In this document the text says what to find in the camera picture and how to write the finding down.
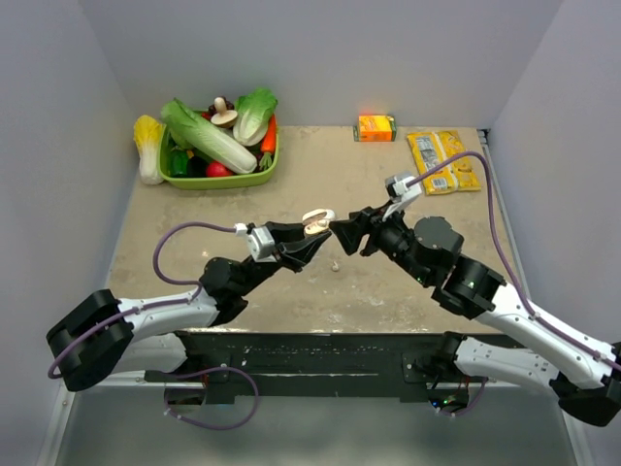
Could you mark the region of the white oval charging case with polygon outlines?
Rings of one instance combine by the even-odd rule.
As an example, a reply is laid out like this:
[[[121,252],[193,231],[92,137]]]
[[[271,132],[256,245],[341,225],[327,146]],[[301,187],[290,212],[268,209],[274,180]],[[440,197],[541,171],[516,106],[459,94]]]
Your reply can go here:
[[[309,216],[321,216],[326,218],[335,218],[336,213],[331,209],[315,209],[309,212]]]

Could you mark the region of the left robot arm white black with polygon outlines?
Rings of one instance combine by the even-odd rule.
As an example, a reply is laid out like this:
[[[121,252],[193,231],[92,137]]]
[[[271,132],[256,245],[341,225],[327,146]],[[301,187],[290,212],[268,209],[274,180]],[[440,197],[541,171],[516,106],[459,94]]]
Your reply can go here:
[[[214,257],[200,278],[178,281],[160,267],[160,253],[170,238],[164,235],[152,255],[153,271],[161,281],[179,284],[185,291],[143,299],[120,299],[109,289],[92,292],[46,336],[53,355],[49,379],[64,381],[72,392],[91,388],[114,373],[136,370],[171,373],[180,381],[194,379],[201,357],[184,347],[177,331],[233,321],[245,310],[250,292],[281,269],[302,272],[331,236],[327,229],[306,235],[302,223],[196,225],[243,238],[248,257]]]

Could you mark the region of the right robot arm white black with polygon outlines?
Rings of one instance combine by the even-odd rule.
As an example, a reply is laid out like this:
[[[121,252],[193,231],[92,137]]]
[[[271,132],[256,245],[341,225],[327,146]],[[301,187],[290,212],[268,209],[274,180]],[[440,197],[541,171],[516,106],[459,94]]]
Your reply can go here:
[[[620,412],[620,347],[576,330],[498,272],[461,252],[464,238],[441,216],[408,227],[401,213],[367,208],[331,223],[347,254],[383,252],[454,315],[501,331],[516,349],[453,336],[432,358],[446,382],[464,374],[553,393],[568,415],[597,427]]]

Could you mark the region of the beige small charging case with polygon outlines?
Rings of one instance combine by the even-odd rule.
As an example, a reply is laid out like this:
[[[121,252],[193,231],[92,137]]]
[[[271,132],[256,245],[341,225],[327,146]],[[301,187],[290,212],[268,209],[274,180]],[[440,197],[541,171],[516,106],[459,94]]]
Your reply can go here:
[[[329,223],[333,218],[321,216],[309,216],[309,212],[302,216],[302,224],[304,226],[304,234],[314,236],[329,229]]]

